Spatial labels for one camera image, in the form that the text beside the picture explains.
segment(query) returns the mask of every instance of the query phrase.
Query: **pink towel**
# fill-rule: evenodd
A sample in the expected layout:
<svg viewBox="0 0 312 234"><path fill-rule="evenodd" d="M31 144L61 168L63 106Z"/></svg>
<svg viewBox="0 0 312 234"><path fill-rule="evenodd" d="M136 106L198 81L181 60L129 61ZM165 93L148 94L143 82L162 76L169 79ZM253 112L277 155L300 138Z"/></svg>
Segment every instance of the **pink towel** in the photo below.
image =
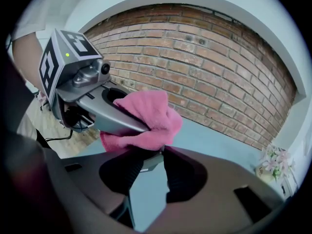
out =
<svg viewBox="0 0 312 234"><path fill-rule="evenodd" d="M116 99L114 104L141 119L151 130L137 136L122 137L101 131L100 138L107 152L127 149L129 145L157 151L163 145L172 144L182 127L182 117L168 106L165 91L133 92L125 98Z"/></svg>

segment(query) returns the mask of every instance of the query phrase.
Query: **white arched wall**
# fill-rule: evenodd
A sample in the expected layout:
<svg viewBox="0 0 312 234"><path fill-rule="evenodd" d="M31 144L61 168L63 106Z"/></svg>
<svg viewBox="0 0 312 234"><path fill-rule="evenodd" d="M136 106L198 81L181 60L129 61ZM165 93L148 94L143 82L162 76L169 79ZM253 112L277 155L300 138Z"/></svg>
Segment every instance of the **white arched wall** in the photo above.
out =
<svg viewBox="0 0 312 234"><path fill-rule="evenodd" d="M119 12L155 3L211 8L242 22L270 44L288 67L298 88L295 103L274 142L296 152L312 123L312 65L297 26L278 0L80 0L65 28L85 32Z"/></svg>

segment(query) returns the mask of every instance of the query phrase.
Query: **person's arm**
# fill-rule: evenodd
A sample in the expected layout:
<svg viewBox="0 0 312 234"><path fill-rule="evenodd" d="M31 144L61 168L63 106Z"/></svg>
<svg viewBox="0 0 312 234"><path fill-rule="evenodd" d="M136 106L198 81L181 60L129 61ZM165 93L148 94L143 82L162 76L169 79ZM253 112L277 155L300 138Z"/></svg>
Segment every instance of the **person's arm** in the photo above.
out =
<svg viewBox="0 0 312 234"><path fill-rule="evenodd" d="M14 64L23 77L31 84L44 92L39 76L39 64L42 55L42 47L36 37L36 33L30 33L12 42Z"/></svg>

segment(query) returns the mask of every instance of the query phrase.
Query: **flower vase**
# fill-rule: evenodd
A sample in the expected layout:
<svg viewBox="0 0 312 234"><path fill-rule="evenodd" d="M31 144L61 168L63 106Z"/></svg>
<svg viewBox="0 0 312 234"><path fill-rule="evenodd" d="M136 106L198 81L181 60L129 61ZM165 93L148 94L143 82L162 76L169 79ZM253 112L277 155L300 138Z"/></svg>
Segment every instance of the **flower vase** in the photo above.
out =
<svg viewBox="0 0 312 234"><path fill-rule="evenodd" d="M263 165L258 165L255 168L255 174L256 176L261 179L265 183L270 183L274 177L270 171L265 170L265 167Z"/></svg>

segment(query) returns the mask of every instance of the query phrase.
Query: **red brick wall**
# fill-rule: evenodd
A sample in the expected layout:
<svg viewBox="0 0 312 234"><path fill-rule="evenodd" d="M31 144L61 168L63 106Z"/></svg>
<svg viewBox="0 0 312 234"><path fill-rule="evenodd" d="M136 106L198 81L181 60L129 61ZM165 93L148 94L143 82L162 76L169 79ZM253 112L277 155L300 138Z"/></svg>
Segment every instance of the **red brick wall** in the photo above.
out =
<svg viewBox="0 0 312 234"><path fill-rule="evenodd" d="M221 16L153 5L85 34L111 61L114 81L134 91L166 90L183 117L261 149L280 131L296 87L259 35Z"/></svg>

